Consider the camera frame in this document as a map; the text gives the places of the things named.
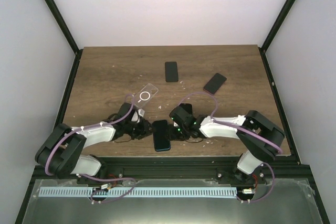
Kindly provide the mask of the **blue phone black screen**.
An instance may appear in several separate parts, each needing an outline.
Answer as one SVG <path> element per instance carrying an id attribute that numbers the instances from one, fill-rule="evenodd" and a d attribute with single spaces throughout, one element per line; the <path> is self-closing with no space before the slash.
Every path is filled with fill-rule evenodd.
<path id="1" fill-rule="evenodd" d="M 169 151 L 171 149 L 171 143 L 168 135 L 169 126 L 167 120 L 154 121 L 152 124 L 152 129 L 155 151 Z"/>

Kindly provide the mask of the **pink phone black screen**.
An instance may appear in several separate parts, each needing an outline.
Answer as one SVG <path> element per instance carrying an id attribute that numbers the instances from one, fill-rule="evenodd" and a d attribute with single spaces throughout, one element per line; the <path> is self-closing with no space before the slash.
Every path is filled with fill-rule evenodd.
<path id="1" fill-rule="evenodd" d="M 227 78 L 220 73 L 215 73 L 211 79 L 204 85 L 203 90 L 214 95 L 220 87 L 226 82 Z"/>

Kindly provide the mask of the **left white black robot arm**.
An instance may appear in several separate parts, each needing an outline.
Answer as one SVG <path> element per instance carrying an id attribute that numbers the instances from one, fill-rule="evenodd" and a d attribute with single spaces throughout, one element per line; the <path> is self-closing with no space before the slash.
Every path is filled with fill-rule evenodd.
<path id="1" fill-rule="evenodd" d="M 82 151 L 124 135 L 131 140 L 141 140 L 151 134 L 152 125 L 144 118 L 144 110 L 125 102 L 117 113 L 94 125 L 58 124 L 35 154 L 35 162 L 44 167 L 49 176 L 84 175 L 95 184 L 102 184 L 108 178 L 105 162 L 93 154 L 83 155 Z"/>

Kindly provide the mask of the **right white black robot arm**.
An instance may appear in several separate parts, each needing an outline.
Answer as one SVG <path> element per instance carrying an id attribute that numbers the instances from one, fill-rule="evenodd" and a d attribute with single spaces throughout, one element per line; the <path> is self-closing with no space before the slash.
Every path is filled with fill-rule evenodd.
<path id="1" fill-rule="evenodd" d="M 168 128 L 169 140 L 214 137 L 240 140 L 247 151 L 233 168 L 232 177 L 238 183 L 248 182 L 259 166 L 274 161 L 282 153 L 284 131 L 258 111 L 250 110 L 246 115 L 233 118 L 217 118 L 212 114 L 194 117 L 187 106 L 182 104 L 171 111 L 174 124 Z"/>

